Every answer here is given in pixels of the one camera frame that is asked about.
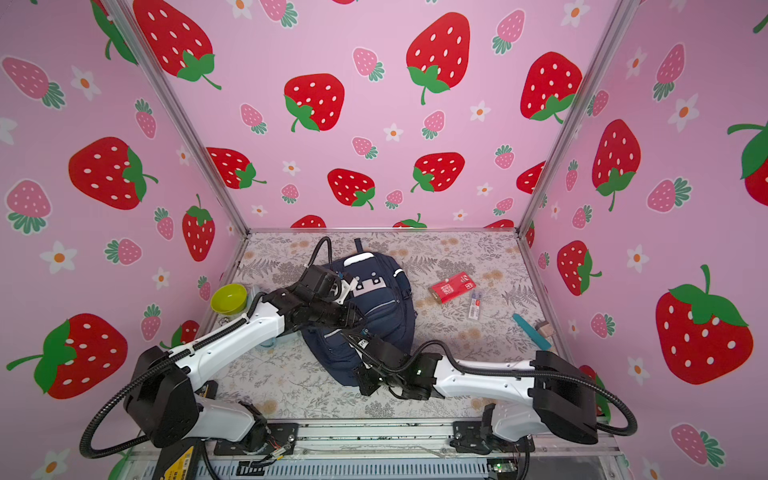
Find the pink wall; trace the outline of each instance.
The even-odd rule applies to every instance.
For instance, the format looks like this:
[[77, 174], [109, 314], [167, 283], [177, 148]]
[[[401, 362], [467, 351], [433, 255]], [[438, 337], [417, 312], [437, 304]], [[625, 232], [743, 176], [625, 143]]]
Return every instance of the pink wall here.
[[[90, 2], [14, 2], [0, 18], [0, 190], [10, 220], [0, 228], [2, 364], [45, 354], [2, 370], [3, 478], [109, 476], [120, 457], [82, 458], [83, 428], [130, 380], [142, 351], [160, 341], [170, 345], [181, 323], [201, 320], [207, 303], [197, 279], [206, 276], [215, 289], [238, 240], [227, 234], [229, 220], [194, 161], [180, 161], [182, 141], [141, 69], [121, 56], [131, 58], [123, 46], [110, 45], [108, 60], [107, 43]], [[45, 94], [46, 100], [63, 96], [65, 104], [47, 108]], [[134, 104], [142, 98], [152, 109], [151, 118], [141, 115], [152, 138], [137, 122]], [[115, 139], [83, 151], [106, 137]], [[127, 146], [158, 184], [135, 175], [133, 158], [134, 175], [128, 173]], [[137, 202], [140, 178], [147, 191]], [[24, 179], [31, 182], [20, 184]], [[216, 227], [200, 262], [182, 238], [196, 194]], [[158, 207], [170, 218], [159, 229]], [[113, 263], [104, 251], [123, 239], [138, 245], [141, 256], [136, 260], [135, 248], [123, 242]], [[167, 285], [158, 286], [159, 270]], [[152, 309], [144, 315], [152, 305], [159, 314]], [[137, 432], [118, 410], [97, 435], [97, 446]], [[43, 475], [47, 468], [50, 476]]]
[[[284, 10], [265, 11], [263, 3], [282, 5]], [[401, 220], [419, 220], [418, 215], [420, 223], [429, 227], [484, 227], [499, 220], [505, 220], [505, 225], [519, 222], [531, 195], [518, 188], [518, 178], [525, 181], [529, 169], [538, 174], [535, 167], [546, 159], [560, 126], [552, 116], [543, 121], [527, 117], [550, 96], [565, 99], [578, 87], [577, 70], [587, 68], [614, 3], [591, 0], [583, 5], [579, 0], [569, 3], [566, 12], [564, 2], [533, 0], [513, 4], [490, 0], [244, 0], [241, 4], [234, 0], [172, 0], [173, 7], [158, 0], [136, 0], [134, 13], [203, 142], [236, 151], [214, 153], [219, 161], [226, 160], [225, 153], [238, 160], [246, 158], [255, 167], [256, 180], [266, 181], [246, 182], [245, 188], [237, 188], [240, 178], [227, 167], [221, 169], [224, 180], [235, 187], [230, 193], [251, 227], [290, 227], [306, 215], [319, 216], [328, 227], [391, 227]], [[176, 8], [186, 18], [179, 17]], [[169, 16], [163, 16], [161, 10]], [[517, 10], [524, 14], [518, 12], [502, 23]], [[440, 18], [434, 41], [426, 35], [412, 45]], [[518, 36], [519, 25], [523, 26]], [[449, 34], [451, 27], [455, 30]], [[510, 40], [511, 50], [505, 49], [506, 44], [497, 45], [502, 38], [495, 44], [498, 31]], [[193, 60], [194, 65], [179, 73], [185, 49], [196, 59], [211, 53], [215, 58], [207, 57], [199, 64]], [[551, 51], [564, 58], [549, 56], [542, 65], [533, 66]], [[435, 60], [430, 62], [433, 54]], [[373, 70], [378, 62], [384, 70], [382, 78]], [[558, 62], [560, 70], [551, 70]], [[422, 66], [430, 65], [440, 68], [434, 84], [420, 73]], [[429, 87], [426, 105], [420, 101], [424, 87], [414, 83], [408, 66], [415, 66], [416, 80]], [[545, 78], [538, 73], [544, 66]], [[535, 93], [529, 90], [531, 82], [526, 82], [529, 69], [538, 82]], [[313, 74], [325, 75], [292, 80]], [[327, 94], [312, 94], [326, 85], [333, 86]], [[433, 93], [445, 87], [450, 90]], [[301, 115], [302, 105], [310, 105], [305, 123], [315, 124], [319, 131], [296, 123], [297, 117], [286, 108], [286, 91], [296, 114]], [[336, 102], [343, 102], [340, 110], [329, 108]], [[245, 121], [243, 104], [247, 104]], [[485, 115], [476, 118], [480, 110]], [[292, 132], [294, 123], [296, 131]], [[422, 134], [427, 124], [438, 133], [431, 140]], [[391, 136], [393, 125], [395, 137]], [[513, 150], [511, 164], [510, 154], [496, 163], [502, 145]], [[371, 147], [377, 155], [367, 158]], [[422, 171], [427, 174], [432, 168], [437, 174], [444, 170], [439, 158], [455, 162], [432, 182], [422, 179], [436, 192], [424, 191], [413, 177], [416, 161], [430, 154], [446, 155], [426, 158], [429, 168]], [[461, 163], [464, 167], [457, 170], [459, 174], [451, 175], [452, 168]], [[357, 184], [344, 173], [337, 191], [332, 190], [327, 176], [335, 169], [356, 172], [357, 180], [375, 185], [374, 197], [369, 198], [365, 184]], [[332, 182], [338, 176], [338, 172], [332, 175]], [[352, 194], [354, 187], [366, 191], [362, 206], [349, 206], [356, 198], [348, 193], [346, 182], [351, 182]], [[484, 187], [492, 190], [484, 195]]]
[[[685, 3], [637, 10], [601, 82], [607, 104], [584, 117], [548, 187], [532, 251], [577, 365], [593, 367], [637, 414], [638, 433], [619, 438], [635, 478], [762, 478], [768, 151], [765, 131], [727, 130], [766, 122], [768, 31], [753, 28], [768, 12], [758, 1]], [[655, 84], [669, 80], [672, 92], [654, 100]], [[762, 144], [745, 150], [756, 135]], [[607, 183], [610, 167], [623, 175]], [[757, 170], [748, 187], [743, 167]], [[602, 276], [582, 292], [585, 247]]]

